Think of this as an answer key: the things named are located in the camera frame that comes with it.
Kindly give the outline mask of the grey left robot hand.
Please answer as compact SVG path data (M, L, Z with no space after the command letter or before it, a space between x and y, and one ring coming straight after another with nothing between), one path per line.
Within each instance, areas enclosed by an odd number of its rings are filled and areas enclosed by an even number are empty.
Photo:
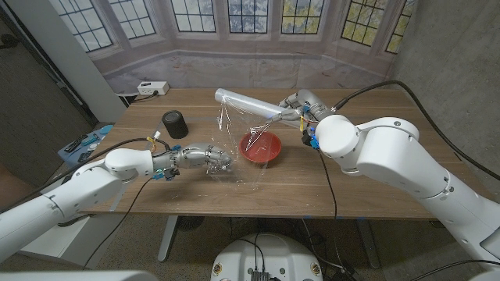
M222 148L208 143L189 144L170 156L177 168L195 169L204 165L209 173L231 171L233 160Z

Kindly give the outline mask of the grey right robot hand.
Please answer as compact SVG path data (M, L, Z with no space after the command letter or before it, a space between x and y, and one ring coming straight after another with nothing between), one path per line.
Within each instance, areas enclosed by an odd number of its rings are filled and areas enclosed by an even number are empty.
M284 110L268 118L268 123L299 121L302 117L316 123L334 114L331 108L328 108L309 90L300 90L282 100L278 105Z

